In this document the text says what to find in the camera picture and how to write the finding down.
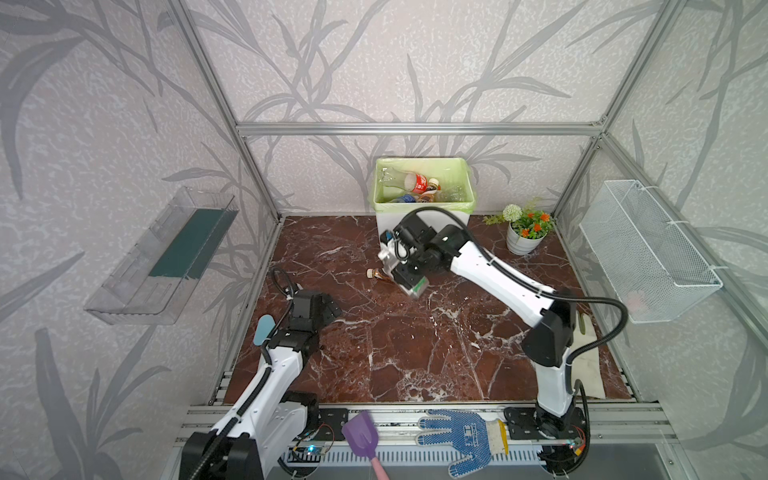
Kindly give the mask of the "lime label tea bottle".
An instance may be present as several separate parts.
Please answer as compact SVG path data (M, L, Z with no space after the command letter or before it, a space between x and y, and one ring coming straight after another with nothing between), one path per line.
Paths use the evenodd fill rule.
M429 286L429 279L426 276L420 276L418 279L413 277L406 286L406 293L409 297L417 299Z

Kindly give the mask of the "brown gold coffee bottle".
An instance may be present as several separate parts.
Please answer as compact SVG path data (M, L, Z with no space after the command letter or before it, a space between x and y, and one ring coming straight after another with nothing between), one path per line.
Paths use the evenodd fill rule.
M384 273L381 269L378 269L378 268L376 268L376 269L374 269L374 268L367 269L366 270L366 276L369 279L377 279L377 280L392 282L392 278L389 275L387 275L386 273Z

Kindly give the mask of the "clear unlabelled plastic bottle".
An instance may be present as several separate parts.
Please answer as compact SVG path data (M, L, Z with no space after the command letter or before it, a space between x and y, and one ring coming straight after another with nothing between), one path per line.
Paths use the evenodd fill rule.
M461 203L467 201L466 188L463 185L456 185L442 190L441 202Z

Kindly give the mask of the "red label cola bottle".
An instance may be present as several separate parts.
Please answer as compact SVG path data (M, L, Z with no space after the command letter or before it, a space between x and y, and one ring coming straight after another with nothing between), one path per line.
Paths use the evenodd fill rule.
M423 194L440 189L440 182L436 178L427 178L420 173L390 168L382 170L379 184L382 187L396 188L406 193L415 194Z

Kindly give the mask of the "blue label Pocari bottle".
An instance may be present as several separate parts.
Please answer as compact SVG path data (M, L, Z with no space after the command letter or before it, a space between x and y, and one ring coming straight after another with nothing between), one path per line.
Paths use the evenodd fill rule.
M418 197L411 194L404 194L392 200L392 203L416 203Z

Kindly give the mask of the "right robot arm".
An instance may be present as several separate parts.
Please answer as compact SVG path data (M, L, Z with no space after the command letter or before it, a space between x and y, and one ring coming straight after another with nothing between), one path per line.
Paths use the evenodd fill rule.
M522 349L537 379L534 425L546 438L567 432L576 408L575 360L616 338L629 323L624 303L609 297L577 297L532 280L484 248L452 212L424 206L407 213L392 230L379 234L384 271L402 291L417 298L428 275L451 272L481 287L518 315L529 330ZM576 306L607 305L619 323L602 337L574 348Z

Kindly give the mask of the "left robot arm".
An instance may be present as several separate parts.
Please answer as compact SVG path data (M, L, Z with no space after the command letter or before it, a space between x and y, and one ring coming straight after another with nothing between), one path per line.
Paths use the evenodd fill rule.
M208 432L187 439L180 479L265 479L289 444L320 428L317 396L290 387L320 349L321 330L342 311L280 267L270 276L288 307L260 345L258 370L242 395Z

